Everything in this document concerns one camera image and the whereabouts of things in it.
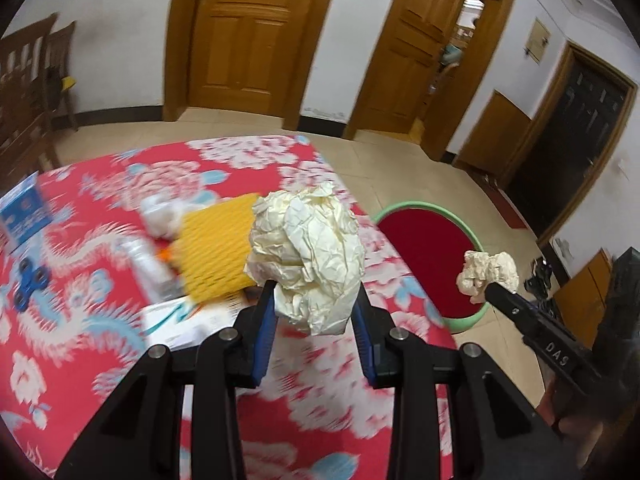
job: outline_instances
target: brown wooden door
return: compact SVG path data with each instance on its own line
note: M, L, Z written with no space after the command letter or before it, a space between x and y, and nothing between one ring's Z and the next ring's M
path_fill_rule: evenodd
M311 0L200 0L189 104L282 117Z
M549 122L506 187L538 236L574 198L614 131L626 89L579 59Z
M465 0L395 0L363 85L357 128L407 133Z

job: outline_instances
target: tiled floor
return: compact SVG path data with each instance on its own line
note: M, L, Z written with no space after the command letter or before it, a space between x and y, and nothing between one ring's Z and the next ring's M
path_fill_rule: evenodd
M181 140L263 134L286 134L278 118L190 108L175 123L120 123L86 126L65 132L57 142L63 164L133 148ZM507 251L521 280L530 275L530 261L540 256L535 237L513 230L482 190L463 171L433 162L415 144L358 132L354 141L307 135L340 174L370 215L404 200L425 200L454 212L476 232L489 253ZM526 296L522 286L520 293ZM522 343L513 323L492 309L471 330L455 336L461 344L483 346L526 397L536 405L544 386L533 352Z

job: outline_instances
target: green round stool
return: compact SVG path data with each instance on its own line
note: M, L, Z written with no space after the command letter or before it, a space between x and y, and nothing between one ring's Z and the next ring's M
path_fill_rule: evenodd
M465 251L483 250L478 237L460 218L441 206L410 201L383 209L373 220L402 256L452 333L470 329L484 316L489 304L472 304L456 286Z

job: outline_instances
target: blue box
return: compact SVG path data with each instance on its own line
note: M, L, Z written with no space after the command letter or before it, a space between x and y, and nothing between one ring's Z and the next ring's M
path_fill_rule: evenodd
M7 236L9 252L52 221L49 206L40 193L37 177L38 173L33 173L0 198L0 228Z

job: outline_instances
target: electrical box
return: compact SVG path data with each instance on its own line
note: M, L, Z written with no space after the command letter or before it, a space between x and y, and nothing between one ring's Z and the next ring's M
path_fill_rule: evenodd
M525 47L527 56L531 56L536 63L540 63L540 60L542 60L542 56L545 53L546 46L549 43L550 36L551 33L547 28L539 19L536 19L529 35L529 41L527 41L527 46Z

